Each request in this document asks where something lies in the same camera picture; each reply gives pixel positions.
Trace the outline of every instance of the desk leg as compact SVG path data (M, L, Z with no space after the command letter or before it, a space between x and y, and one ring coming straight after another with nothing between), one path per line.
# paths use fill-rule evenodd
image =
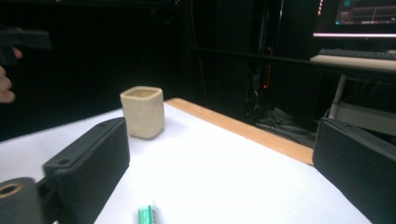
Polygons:
M338 82L337 91L335 92L334 99L332 100L332 107L329 112L329 119L335 119L337 114L338 106L341 103L341 96L343 95L343 90L347 82L347 76L341 75L340 80Z

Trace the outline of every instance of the keyboard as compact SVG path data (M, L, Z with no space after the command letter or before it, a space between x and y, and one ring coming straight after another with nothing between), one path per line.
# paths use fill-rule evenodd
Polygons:
M318 54L337 56L337 57L396 61L396 53L394 51L385 52L385 51L362 51L362 50L348 50L348 49L321 49Z

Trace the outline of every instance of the beige cup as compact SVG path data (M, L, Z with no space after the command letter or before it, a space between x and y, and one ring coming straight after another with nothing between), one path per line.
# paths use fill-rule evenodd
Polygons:
M136 86L120 94L128 134L150 139L165 125L163 90Z

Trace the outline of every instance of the wooden table edge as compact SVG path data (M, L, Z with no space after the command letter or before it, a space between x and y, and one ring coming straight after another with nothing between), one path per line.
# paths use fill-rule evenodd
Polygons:
M213 110L204 108L181 98L172 98L165 101L177 109L192 114L199 119L206 120L230 132L237 133L263 146L269 147L279 153L294 158L308 165L313 165L314 150L310 147L291 142L273 133L248 125L237 119L232 119Z

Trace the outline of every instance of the human hand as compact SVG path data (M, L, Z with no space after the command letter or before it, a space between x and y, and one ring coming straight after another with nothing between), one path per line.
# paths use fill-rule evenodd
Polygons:
M22 52L19 49L14 49L15 57L20 59ZM14 92L10 91L12 83L7 77L6 70L0 66L0 103L9 104L15 100Z

